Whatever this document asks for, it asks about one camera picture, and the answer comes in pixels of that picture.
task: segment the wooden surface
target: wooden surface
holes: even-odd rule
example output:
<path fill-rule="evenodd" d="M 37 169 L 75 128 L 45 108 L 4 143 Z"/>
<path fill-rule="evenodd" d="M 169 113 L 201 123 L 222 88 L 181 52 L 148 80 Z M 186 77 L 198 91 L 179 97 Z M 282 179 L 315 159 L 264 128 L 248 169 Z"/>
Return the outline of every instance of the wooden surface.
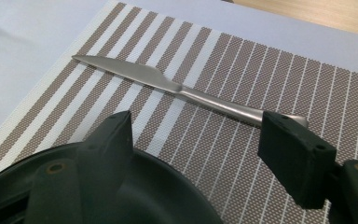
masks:
<path fill-rule="evenodd" d="M 234 3 L 358 34 L 358 0 L 234 0 Z"/>

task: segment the placemat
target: placemat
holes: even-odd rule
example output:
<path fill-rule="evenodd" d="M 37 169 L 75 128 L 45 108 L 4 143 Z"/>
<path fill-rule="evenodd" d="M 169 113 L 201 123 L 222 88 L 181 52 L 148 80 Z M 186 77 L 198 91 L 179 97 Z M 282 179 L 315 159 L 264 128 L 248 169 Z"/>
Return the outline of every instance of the placemat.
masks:
<path fill-rule="evenodd" d="M 148 64 L 228 101 L 306 116 L 339 162 L 358 159 L 358 73 L 109 1 L 0 128 L 2 171 L 82 141 L 107 116 L 130 110 L 135 146 L 190 179 L 226 223 L 328 221 L 328 203 L 300 209 L 257 157 L 259 129 L 78 63 L 75 54 Z"/>

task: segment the table knife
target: table knife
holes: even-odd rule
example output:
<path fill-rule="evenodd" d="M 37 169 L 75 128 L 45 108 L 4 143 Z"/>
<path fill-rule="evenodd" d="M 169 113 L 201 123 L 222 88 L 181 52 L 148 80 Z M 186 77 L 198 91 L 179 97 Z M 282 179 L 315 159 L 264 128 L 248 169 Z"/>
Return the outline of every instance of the table knife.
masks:
<path fill-rule="evenodd" d="M 234 119 L 252 124 L 256 127 L 261 127 L 264 110 L 225 101 L 205 92 L 197 91 L 179 83 L 173 82 L 167 79 L 155 67 L 99 56 L 74 55 L 72 57 L 83 63 L 90 64 L 92 66 L 101 68 L 105 71 L 117 74 L 122 77 L 126 77 L 147 86 L 161 89 L 163 91 L 173 93 L 177 96 L 185 97 L 186 99 L 189 99 L 196 104 L 209 107 L 212 110 L 228 115 Z M 283 116 L 294 119 L 301 125 L 308 127 L 308 121 L 304 117 L 296 115 Z"/>

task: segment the white table surface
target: white table surface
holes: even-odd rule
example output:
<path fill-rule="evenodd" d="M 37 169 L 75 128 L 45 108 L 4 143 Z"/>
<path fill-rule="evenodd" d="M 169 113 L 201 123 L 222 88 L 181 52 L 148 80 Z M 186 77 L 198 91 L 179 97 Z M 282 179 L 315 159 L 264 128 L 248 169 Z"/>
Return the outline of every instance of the white table surface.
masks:
<path fill-rule="evenodd" d="M 0 1 L 0 126 L 106 0 Z M 207 0 L 122 0 L 358 72 L 358 35 Z"/>

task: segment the knife handle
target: knife handle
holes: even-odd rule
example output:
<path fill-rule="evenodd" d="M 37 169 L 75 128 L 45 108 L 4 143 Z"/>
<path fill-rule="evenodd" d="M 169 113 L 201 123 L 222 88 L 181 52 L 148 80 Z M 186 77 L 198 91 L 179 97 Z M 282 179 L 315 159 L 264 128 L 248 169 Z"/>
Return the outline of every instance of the knife handle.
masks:
<path fill-rule="evenodd" d="M 210 107 L 212 110 L 228 115 L 234 119 L 253 124 L 256 127 L 261 127 L 264 110 L 254 109 L 244 105 L 238 105 L 229 101 L 219 99 L 202 91 L 190 89 L 186 86 L 183 86 L 182 89 L 177 92 L 177 94 L 180 96 L 184 96 L 185 98 L 193 101 L 194 103 Z M 296 115 L 285 116 L 294 119 L 304 127 L 308 128 L 308 121 L 306 118 Z"/>

